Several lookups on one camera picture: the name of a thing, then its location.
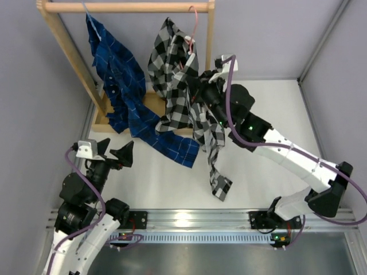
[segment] light blue hanger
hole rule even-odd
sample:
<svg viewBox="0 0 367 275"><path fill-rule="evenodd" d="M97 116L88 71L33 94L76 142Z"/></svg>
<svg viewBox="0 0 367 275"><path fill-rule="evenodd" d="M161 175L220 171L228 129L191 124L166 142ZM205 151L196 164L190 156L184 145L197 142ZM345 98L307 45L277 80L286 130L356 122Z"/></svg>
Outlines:
<svg viewBox="0 0 367 275"><path fill-rule="evenodd" d="M98 39L99 39L99 41L101 41L102 40L102 38L101 38L101 36L99 35L99 33L97 32L97 28L96 28L96 26L94 25L94 23L93 23L93 18L91 17L91 15L90 15L90 13L89 13L89 11L88 11L88 9L87 9L87 6L85 5L85 3L82 1L81 2L82 4L83 4L83 7L84 7L84 10L85 10L85 12L87 13L87 16L88 16L88 18L89 18L89 21L91 22L91 24L92 24L92 28L93 28L93 30L96 32L96 34L97 34L97 36L98 36Z"/></svg>

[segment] white vent strip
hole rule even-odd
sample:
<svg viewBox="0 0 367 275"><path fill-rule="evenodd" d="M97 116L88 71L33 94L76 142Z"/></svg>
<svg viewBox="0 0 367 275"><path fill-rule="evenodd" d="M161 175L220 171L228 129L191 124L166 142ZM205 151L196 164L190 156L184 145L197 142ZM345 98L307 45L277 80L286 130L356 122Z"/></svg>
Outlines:
<svg viewBox="0 0 367 275"><path fill-rule="evenodd" d="M141 243L274 243L270 235L259 233L140 233L144 236ZM119 233L112 233L110 239ZM138 240L117 240L113 243L130 243Z"/></svg>

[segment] wooden rack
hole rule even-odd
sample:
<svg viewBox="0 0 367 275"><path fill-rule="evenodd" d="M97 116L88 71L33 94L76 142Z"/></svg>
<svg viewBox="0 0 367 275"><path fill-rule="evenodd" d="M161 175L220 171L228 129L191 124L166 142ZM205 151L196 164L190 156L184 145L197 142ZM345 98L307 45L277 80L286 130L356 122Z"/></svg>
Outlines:
<svg viewBox="0 0 367 275"><path fill-rule="evenodd" d="M193 9L189 9L191 6L194 6L198 13L208 14L205 57L205 69L208 70L210 69L210 60L212 57L214 1L215 0L208 0L207 3L85 3L85 5L90 13L193 13ZM102 96L98 94L95 81L88 67L58 16L59 13L85 13L83 4L37 0L37 8L50 27L57 42L60 44L60 47L67 56L85 90L96 105L92 129L95 132L114 132L112 127L108 124L108 118L106 118L106 113L113 112L110 100L106 93L103 92ZM147 91L143 102L144 105L150 108L158 116L165 114L165 102L160 99L154 91ZM186 135L192 133L192 129L180 129L177 130L176 133Z"/></svg>

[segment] white tabletop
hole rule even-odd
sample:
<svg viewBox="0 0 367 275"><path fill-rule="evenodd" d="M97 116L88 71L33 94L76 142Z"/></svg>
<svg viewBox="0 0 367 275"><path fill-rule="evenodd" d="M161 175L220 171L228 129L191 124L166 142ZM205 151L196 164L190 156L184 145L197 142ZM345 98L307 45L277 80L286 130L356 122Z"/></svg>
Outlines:
<svg viewBox="0 0 367 275"><path fill-rule="evenodd" d="M255 98L251 111L270 122L285 137L319 155L314 133L295 80L237 81ZM217 169L233 181L224 202L214 197L206 153L192 169L181 166L130 134L96 133L97 141L111 138L108 149L134 140L132 168L111 171L103 190L105 200L118 198L132 209L268 208L275 197L290 195L307 185L272 161L234 145L227 138Z"/></svg>

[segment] shirt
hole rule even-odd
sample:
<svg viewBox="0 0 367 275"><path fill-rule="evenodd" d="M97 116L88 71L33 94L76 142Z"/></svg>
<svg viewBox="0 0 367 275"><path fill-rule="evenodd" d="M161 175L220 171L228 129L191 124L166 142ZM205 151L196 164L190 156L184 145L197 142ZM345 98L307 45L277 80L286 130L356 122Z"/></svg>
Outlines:
<svg viewBox="0 0 367 275"><path fill-rule="evenodd" d="M86 22L93 66L104 81L104 91L114 108L114 113L107 115L109 124L117 133L130 128L132 137L141 138L164 156L191 168L198 143L173 132L155 132L159 116L143 104L145 77L134 56L100 22L90 15Z"/></svg>
<svg viewBox="0 0 367 275"><path fill-rule="evenodd" d="M158 132L193 127L193 137L207 153L212 194L223 201L232 181L215 168L218 152L225 144L224 129L199 103L190 103L188 80L199 78L196 45L167 18L154 43L148 73L156 93L166 100L166 114L155 127Z"/></svg>

